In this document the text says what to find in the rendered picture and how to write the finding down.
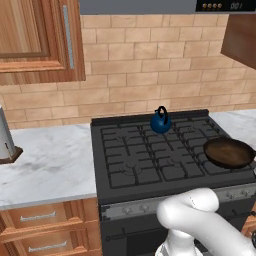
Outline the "wooden wall cabinet door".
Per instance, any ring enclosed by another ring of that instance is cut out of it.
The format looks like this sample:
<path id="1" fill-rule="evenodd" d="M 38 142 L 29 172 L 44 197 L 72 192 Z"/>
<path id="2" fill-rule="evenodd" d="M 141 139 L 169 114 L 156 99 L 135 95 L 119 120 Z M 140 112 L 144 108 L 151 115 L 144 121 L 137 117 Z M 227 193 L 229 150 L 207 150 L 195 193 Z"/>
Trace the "wooden wall cabinet door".
<path id="1" fill-rule="evenodd" d="M 63 5 L 68 7 L 74 69 Z M 84 79 L 79 0 L 0 0 L 0 85 Z"/>

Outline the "wooden drawer front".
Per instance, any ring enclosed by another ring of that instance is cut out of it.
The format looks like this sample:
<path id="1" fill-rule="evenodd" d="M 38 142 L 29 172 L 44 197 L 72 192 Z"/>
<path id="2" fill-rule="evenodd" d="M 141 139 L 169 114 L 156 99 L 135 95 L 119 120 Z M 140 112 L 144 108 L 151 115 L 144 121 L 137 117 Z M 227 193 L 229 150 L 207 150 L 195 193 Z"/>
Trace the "wooden drawer front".
<path id="1" fill-rule="evenodd" d="M 86 246 L 78 241 L 76 233 L 69 231 L 34 235 L 4 243 L 3 247 L 8 256 L 70 256 L 87 251 Z"/>
<path id="2" fill-rule="evenodd" d="M 83 223 L 70 202 L 0 211 L 0 241 L 54 231 L 74 230 Z"/>

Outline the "open wooden cabinet door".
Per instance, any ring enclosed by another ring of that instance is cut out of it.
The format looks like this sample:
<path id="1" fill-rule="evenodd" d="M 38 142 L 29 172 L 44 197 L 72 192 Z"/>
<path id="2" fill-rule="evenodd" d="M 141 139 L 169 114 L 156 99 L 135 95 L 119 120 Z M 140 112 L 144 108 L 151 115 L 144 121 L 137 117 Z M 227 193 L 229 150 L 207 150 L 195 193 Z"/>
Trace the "open wooden cabinet door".
<path id="1" fill-rule="evenodd" d="M 221 53 L 256 70 L 256 14 L 229 16 Z"/>

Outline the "blue kettle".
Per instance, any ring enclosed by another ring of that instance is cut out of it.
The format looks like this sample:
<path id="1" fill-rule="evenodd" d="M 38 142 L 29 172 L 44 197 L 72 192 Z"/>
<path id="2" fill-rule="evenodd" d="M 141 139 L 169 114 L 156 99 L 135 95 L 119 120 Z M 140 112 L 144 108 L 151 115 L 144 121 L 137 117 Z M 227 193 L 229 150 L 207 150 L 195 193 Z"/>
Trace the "blue kettle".
<path id="1" fill-rule="evenodd" d="M 150 126 L 151 129 L 158 134 L 164 134 L 169 131 L 171 128 L 171 120 L 164 106 L 159 106 L 155 110 L 155 114 L 150 120 Z"/>

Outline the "dark grey gas stove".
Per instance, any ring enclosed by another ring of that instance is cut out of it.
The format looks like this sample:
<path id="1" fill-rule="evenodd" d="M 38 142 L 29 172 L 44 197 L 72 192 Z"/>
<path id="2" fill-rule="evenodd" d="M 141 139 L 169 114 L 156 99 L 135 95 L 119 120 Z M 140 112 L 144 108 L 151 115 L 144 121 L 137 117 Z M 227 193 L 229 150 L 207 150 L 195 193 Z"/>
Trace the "dark grey gas stove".
<path id="1" fill-rule="evenodd" d="M 107 235 L 163 228 L 156 217 L 166 197 L 196 188 L 214 190 L 217 213 L 241 230 L 256 202 L 256 163 L 224 169 L 205 156 L 207 140 L 227 133 L 209 111 L 170 112 L 171 128 L 157 134 L 152 116 L 97 118 L 91 123 L 103 256 L 154 256 L 167 234 L 151 233 L 105 241 Z M 247 197 L 241 194 L 248 190 Z M 226 197 L 227 192 L 234 197 Z M 149 206 L 148 212 L 140 206 Z M 122 209 L 131 208 L 126 215 Z"/>

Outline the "grey range hood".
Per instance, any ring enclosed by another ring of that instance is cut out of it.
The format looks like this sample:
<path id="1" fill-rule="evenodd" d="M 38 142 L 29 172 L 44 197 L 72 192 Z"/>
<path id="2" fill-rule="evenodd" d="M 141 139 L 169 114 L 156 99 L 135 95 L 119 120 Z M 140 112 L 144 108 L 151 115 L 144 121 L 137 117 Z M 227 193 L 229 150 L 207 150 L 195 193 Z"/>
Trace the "grey range hood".
<path id="1" fill-rule="evenodd" d="M 82 15 L 256 13 L 256 0 L 79 0 Z"/>

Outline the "dark brown frying pan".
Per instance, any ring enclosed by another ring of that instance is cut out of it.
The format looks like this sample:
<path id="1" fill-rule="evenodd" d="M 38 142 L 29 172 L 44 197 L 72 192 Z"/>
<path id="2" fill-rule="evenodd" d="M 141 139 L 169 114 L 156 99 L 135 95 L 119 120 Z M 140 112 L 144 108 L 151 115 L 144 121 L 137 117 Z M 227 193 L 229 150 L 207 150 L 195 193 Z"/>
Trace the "dark brown frying pan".
<path id="1" fill-rule="evenodd" d="M 227 137 L 210 139 L 203 149 L 210 162 L 226 169 L 246 167 L 256 157 L 256 151 L 248 144 Z"/>

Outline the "wooden base cabinet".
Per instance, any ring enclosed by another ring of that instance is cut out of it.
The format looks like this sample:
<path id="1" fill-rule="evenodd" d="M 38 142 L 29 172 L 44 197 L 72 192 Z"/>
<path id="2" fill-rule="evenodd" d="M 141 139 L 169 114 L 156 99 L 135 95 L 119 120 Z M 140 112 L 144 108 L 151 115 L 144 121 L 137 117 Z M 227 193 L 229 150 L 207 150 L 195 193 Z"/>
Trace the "wooden base cabinet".
<path id="1" fill-rule="evenodd" d="M 252 237 L 252 233 L 256 230 L 256 203 L 254 204 L 251 215 L 246 219 L 246 222 L 242 228 L 242 233 L 248 237 Z"/>

